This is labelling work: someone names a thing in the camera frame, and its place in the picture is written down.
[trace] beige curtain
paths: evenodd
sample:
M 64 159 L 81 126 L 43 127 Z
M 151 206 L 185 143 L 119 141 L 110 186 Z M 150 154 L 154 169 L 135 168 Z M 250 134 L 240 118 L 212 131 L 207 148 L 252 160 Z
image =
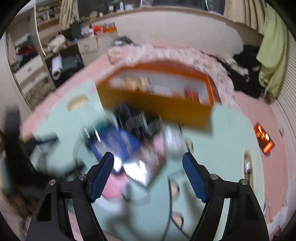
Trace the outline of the beige curtain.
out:
M 70 28 L 70 23 L 75 17 L 75 0 L 62 0 L 59 26 L 61 30 Z
M 224 17 L 243 23 L 259 33 L 264 27 L 266 3 L 264 0 L 226 0 Z

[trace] table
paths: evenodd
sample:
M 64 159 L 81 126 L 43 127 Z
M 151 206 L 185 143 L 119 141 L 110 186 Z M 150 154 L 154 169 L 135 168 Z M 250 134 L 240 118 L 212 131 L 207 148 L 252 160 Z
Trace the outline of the table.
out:
M 86 95 L 89 101 L 80 109 L 69 112 L 67 103 L 78 95 Z M 93 154 L 77 144 L 77 140 L 82 127 L 103 114 L 104 109 L 93 83 L 83 84 L 67 94 L 35 133 L 42 137 L 56 132 L 60 139 L 60 145 L 49 156 L 48 168 L 62 172 L 73 164 L 73 151 L 78 152 L 78 157 L 85 162 L 85 172 L 96 164 Z M 193 141 L 196 160 L 224 180 L 237 182 L 243 178 L 243 151 L 248 150 L 253 160 L 254 192 L 263 209 L 260 149 L 253 127 L 242 113 L 215 105 L 204 130 L 183 127 L 182 131 Z M 39 154 L 36 150 L 32 155 L 35 165 Z M 148 190 L 129 180 L 125 174 L 110 176 L 109 180 L 103 193 L 106 195 L 93 204 L 104 231 L 129 241 L 189 240 L 204 204 L 194 195 L 182 169 L 181 157 L 167 157 L 165 166 Z M 226 199 L 215 240 L 222 237 L 228 206 L 229 200 Z

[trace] paper roll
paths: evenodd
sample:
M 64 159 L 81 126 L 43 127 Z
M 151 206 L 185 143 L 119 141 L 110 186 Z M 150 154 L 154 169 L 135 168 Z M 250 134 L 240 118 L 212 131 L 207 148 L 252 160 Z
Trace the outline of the paper roll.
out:
M 58 80 L 63 71 L 62 57 L 57 55 L 52 58 L 52 78 Z

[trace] white wall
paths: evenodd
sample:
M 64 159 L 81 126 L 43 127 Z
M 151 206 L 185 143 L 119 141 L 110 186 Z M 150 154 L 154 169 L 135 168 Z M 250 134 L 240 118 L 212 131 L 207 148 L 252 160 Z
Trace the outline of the white wall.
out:
M 10 71 L 4 34 L 0 40 L 0 129 L 3 130 L 3 117 L 7 106 L 18 105 L 20 109 L 21 119 L 24 121 L 30 114 L 30 108 L 22 98 L 20 91 L 17 88 L 15 80 Z
M 93 24 L 112 22 L 120 36 L 128 35 L 139 44 L 193 47 L 210 53 L 233 55 L 242 51 L 243 44 L 262 41 L 261 35 L 247 27 L 194 9 L 142 9 Z

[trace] metal screw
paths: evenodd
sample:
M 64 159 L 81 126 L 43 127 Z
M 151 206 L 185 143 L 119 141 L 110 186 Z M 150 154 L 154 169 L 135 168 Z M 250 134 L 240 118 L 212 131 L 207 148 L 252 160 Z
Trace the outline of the metal screw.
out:
M 79 178 L 81 181 L 83 181 L 84 179 L 87 178 L 87 175 L 86 175 L 86 174 L 81 174 L 78 178 Z
M 246 179 L 241 179 L 242 185 L 248 185 L 248 181 Z
M 56 182 L 57 181 L 55 179 L 52 179 L 52 180 L 49 181 L 49 185 L 50 186 L 53 186 L 54 184 L 56 184 Z
M 212 178 L 213 180 L 217 180 L 219 177 L 218 177 L 217 174 L 211 174 L 211 178 Z

